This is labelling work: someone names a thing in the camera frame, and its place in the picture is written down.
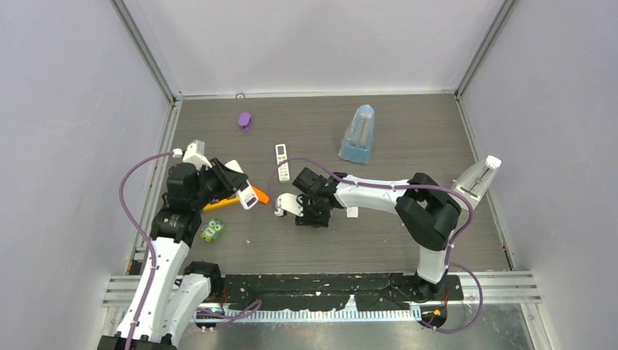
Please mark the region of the small white remote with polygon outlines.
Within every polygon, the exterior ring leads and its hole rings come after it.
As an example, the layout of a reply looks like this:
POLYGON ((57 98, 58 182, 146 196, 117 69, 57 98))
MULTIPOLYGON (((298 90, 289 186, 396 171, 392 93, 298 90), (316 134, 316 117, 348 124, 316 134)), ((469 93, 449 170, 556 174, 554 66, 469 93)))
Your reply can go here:
POLYGON ((245 172, 241 168, 238 161, 231 160, 225 163, 224 165, 226 168, 230 169, 231 171, 238 173, 238 176, 236 175, 233 176, 232 182, 238 185, 238 189, 236 190, 235 194, 236 194, 236 197, 239 198, 241 206, 245 210, 249 210, 253 208, 256 204, 258 204, 259 201, 256 201, 255 203, 252 203, 251 205, 248 205, 246 203, 246 196, 249 195, 250 193, 254 193, 256 195, 256 193, 254 192, 253 187, 251 186, 251 183, 249 182, 248 176, 245 174, 245 172))

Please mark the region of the white remote control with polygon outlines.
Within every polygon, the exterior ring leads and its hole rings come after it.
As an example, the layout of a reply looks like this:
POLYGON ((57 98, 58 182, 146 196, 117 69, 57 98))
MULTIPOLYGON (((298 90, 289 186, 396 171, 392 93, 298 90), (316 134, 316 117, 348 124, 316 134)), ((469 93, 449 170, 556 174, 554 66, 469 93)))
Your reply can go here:
POLYGON ((289 164, 287 163, 288 155, 285 144, 277 144, 275 146, 275 156, 277 160, 278 181, 285 183, 290 181, 289 164))

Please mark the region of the small white battery cover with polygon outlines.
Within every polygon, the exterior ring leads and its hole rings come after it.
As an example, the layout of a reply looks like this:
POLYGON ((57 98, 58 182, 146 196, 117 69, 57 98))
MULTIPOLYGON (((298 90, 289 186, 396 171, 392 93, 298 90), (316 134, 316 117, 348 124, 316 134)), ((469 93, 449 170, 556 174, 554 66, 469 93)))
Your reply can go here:
POLYGON ((348 207, 345 209, 347 218, 358 218, 359 217, 359 208, 358 207, 348 207))

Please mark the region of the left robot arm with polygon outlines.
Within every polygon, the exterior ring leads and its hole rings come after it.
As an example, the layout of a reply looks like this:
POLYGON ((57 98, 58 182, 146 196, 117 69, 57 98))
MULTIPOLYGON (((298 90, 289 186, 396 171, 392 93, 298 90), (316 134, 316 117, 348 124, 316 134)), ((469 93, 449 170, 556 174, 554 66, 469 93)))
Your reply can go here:
POLYGON ((179 290, 173 285, 202 224, 201 212, 212 201, 236 195, 246 209, 257 203, 253 188, 236 160, 227 163, 202 155, 185 155, 168 170, 163 206, 146 238, 148 266, 141 275, 127 313, 113 335, 104 335, 99 349, 177 349, 198 306, 223 293, 216 263, 197 261, 185 270, 179 290))

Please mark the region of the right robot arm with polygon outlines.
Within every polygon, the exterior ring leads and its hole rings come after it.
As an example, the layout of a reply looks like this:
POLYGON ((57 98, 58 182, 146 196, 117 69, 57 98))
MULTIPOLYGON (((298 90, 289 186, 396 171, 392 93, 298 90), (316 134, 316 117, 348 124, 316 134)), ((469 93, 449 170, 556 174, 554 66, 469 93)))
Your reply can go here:
POLYGON ((330 177, 304 168, 293 181, 300 194, 297 226, 326 228, 333 209, 362 208, 400 218, 420 247, 416 289, 425 299, 445 290, 448 244, 462 208, 429 175, 416 173, 409 180, 387 182, 362 179, 346 173, 330 177))

